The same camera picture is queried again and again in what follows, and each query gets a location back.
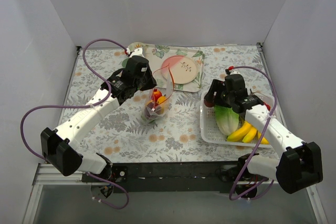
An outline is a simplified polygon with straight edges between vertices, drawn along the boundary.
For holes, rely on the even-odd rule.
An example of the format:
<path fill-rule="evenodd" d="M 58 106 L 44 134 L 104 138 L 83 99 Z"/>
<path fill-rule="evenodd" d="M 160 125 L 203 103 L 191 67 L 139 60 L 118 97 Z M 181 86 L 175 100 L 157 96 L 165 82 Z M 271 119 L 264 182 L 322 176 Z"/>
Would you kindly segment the red apple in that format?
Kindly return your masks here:
<path fill-rule="evenodd" d="M 153 89 L 152 94 L 151 94 L 151 100 L 156 102 L 159 97 L 162 96 L 162 93 L 158 89 Z"/>

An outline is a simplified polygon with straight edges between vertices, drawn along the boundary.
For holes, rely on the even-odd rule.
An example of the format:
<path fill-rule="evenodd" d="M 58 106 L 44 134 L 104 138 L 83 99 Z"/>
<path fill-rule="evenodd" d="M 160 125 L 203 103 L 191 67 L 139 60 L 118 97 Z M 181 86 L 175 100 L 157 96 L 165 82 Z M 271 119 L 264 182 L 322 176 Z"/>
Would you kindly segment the clear orange-zip bag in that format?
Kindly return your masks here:
<path fill-rule="evenodd" d="M 142 119 L 147 124 L 165 116 L 174 91 L 174 78 L 170 63 L 163 64 L 163 67 L 154 71 L 153 77 L 156 86 L 150 90 L 142 112 Z"/>

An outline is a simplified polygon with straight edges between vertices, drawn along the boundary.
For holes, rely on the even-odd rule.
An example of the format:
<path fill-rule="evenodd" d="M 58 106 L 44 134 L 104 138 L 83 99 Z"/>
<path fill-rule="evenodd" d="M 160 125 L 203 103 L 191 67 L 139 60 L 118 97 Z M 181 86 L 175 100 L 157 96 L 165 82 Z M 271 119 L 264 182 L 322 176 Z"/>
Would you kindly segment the brown passion fruit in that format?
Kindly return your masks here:
<path fill-rule="evenodd" d="M 161 113 L 161 107 L 155 106 L 154 103 L 148 103 L 144 108 L 144 117 L 147 120 L 156 120 Z"/>

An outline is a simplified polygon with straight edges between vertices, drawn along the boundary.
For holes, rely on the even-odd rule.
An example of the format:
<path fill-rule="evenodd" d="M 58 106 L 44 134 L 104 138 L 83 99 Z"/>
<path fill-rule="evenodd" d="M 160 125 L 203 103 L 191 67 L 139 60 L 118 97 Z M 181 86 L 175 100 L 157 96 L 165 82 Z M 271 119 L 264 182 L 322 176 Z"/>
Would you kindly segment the red wrinkled fruit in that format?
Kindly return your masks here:
<path fill-rule="evenodd" d="M 208 108 L 212 108 L 214 106 L 214 103 L 212 101 L 204 99 L 204 105 Z"/>

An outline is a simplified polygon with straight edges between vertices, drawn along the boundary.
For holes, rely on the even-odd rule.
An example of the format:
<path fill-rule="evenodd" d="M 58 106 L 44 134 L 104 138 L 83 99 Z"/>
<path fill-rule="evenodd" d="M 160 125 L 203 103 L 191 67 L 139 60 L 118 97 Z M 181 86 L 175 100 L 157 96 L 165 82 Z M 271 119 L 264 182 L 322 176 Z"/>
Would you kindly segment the lychee bunch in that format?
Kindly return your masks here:
<path fill-rule="evenodd" d="M 270 96 L 265 95 L 259 91 L 253 92 L 252 89 L 250 89 L 250 93 L 259 97 L 267 107 L 268 111 L 271 110 L 274 100 Z"/>

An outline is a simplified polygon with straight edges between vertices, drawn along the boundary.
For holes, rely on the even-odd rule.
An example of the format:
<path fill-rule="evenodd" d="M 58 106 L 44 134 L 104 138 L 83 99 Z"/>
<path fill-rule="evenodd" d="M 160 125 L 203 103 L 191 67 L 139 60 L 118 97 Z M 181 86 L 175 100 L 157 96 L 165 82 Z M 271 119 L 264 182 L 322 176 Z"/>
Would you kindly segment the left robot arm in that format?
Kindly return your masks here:
<path fill-rule="evenodd" d="M 131 56 L 126 67 L 115 71 L 88 102 L 88 108 L 79 110 L 68 121 L 54 130 L 45 128 L 41 133 L 44 158 L 64 176 L 76 171 L 90 172 L 100 182 L 112 175 L 112 163 L 105 156 L 77 152 L 86 135 L 113 110 L 141 90 L 156 86 L 149 61 L 143 56 Z"/>

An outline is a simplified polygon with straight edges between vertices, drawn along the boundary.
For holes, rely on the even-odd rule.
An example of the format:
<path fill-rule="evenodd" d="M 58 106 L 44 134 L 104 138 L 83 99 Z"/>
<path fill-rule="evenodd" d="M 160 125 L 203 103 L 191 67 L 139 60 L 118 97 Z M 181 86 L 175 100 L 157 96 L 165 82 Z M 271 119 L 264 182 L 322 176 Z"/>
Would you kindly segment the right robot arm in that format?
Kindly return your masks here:
<path fill-rule="evenodd" d="M 231 108 L 245 117 L 273 147 L 280 159 L 271 159 L 259 154 L 247 154 L 238 160 L 238 177 L 251 180 L 255 175 L 277 181 L 287 193 L 323 180 L 321 149 L 315 142 L 307 143 L 272 118 L 258 96 L 249 94 L 240 74 L 230 74 L 223 81 L 214 79 L 205 94 L 203 105 Z"/>

